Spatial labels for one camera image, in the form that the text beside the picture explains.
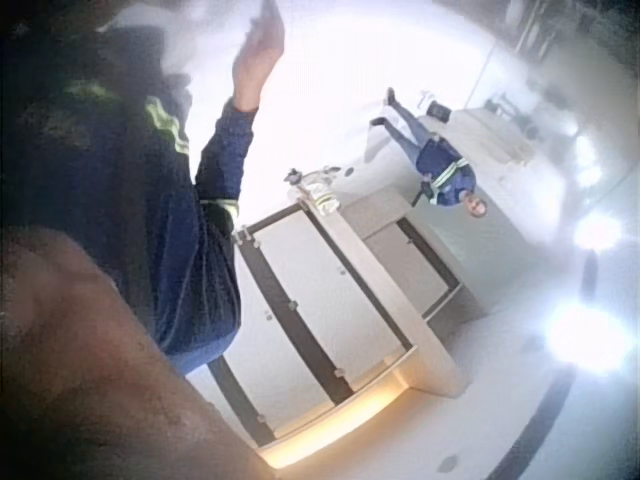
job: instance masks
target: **raised arm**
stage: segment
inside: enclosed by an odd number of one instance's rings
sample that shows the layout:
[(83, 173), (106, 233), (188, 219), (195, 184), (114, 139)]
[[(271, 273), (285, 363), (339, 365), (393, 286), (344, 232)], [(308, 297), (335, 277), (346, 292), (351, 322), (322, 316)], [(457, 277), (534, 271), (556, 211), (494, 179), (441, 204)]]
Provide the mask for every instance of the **raised arm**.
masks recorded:
[(274, 0), (264, 0), (233, 64), (233, 98), (225, 105), (216, 132), (202, 153), (196, 176), (207, 218), (224, 233), (233, 229), (232, 220), (238, 213), (244, 160), (253, 140), (251, 127), (262, 89), (283, 53), (282, 17)]

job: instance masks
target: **shoe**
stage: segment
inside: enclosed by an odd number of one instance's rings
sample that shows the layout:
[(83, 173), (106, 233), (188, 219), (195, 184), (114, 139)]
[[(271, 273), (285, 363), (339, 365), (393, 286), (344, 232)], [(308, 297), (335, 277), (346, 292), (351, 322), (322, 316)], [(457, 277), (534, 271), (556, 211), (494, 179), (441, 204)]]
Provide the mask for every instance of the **shoe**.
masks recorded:
[(369, 123), (371, 124), (372, 127), (379, 127), (387, 123), (387, 119), (384, 117), (378, 117), (378, 118), (374, 118)]
[(384, 103), (386, 103), (387, 105), (393, 105), (394, 103), (396, 103), (396, 92), (393, 90), (393, 88), (389, 87), (387, 89), (387, 98), (384, 99)]

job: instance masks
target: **hand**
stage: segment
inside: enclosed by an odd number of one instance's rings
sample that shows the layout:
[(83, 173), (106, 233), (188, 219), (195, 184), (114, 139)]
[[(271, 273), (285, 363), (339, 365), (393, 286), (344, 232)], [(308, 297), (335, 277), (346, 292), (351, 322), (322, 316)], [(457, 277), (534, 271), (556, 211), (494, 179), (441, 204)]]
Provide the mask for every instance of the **hand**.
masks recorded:
[(242, 112), (260, 105), (260, 94), (284, 53), (284, 23), (275, 0), (263, 0), (247, 39), (233, 63), (233, 102)]

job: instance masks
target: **ceiling light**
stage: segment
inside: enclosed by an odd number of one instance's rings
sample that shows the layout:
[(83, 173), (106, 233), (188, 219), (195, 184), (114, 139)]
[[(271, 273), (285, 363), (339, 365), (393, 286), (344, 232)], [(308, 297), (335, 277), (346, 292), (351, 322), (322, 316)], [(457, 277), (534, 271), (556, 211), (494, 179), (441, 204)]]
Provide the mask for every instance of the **ceiling light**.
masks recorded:
[(576, 154), (578, 165), (581, 167), (591, 165), (596, 160), (596, 151), (593, 148), (593, 144), (584, 135), (576, 138)]
[(547, 342), (559, 360), (598, 374), (620, 368), (635, 344), (617, 320), (579, 304), (556, 312)]
[(592, 166), (578, 174), (578, 184), (582, 188), (593, 187), (601, 178), (602, 169), (598, 166)]
[(617, 220), (599, 213), (592, 213), (580, 221), (573, 241), (585, 250), (601, 252), (614, 247), (620, 237), (622, 237), (622, 228)]

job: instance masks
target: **person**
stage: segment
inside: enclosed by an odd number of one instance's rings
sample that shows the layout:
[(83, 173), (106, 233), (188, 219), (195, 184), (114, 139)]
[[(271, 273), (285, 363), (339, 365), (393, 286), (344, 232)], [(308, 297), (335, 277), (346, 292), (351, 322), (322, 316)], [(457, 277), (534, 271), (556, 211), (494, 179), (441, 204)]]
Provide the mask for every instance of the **person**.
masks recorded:
[(396, 99), (392, 88), (387, 91), (386, 105), (393, 108), (409, 125), (417, 144), (405, 137), (385, 117), (371, 120), (372, 126), (384, 126), (423, 176), (422, 192), (430, 203), (453, 206), (462, 203), (474, 218), (487, 214), (487, 203), (475, 194), (476, 176), (458, 151), (443, 137), (430, 132)]
[(276, 4), (194, 185), (162, 32), (95, 33), (123, 2), (22, 3), (2, 19), (0, 477), (272, 479), (183, 374), (239, 326), (232, 215), (284, 50)]
[(264, 0), (194, 185), (189, 79), (163, 74), (162, 30), (87, 27), (93, 9), (101, 24), (117, 3), (76, 2), (74, 15), (73, 2), (45, 2), (44, 17), (7, 35), (3, 227), (77, 242), (186, 374), (221, 355), (240, 325), (233, 217), (284, 26), (274, 0)]

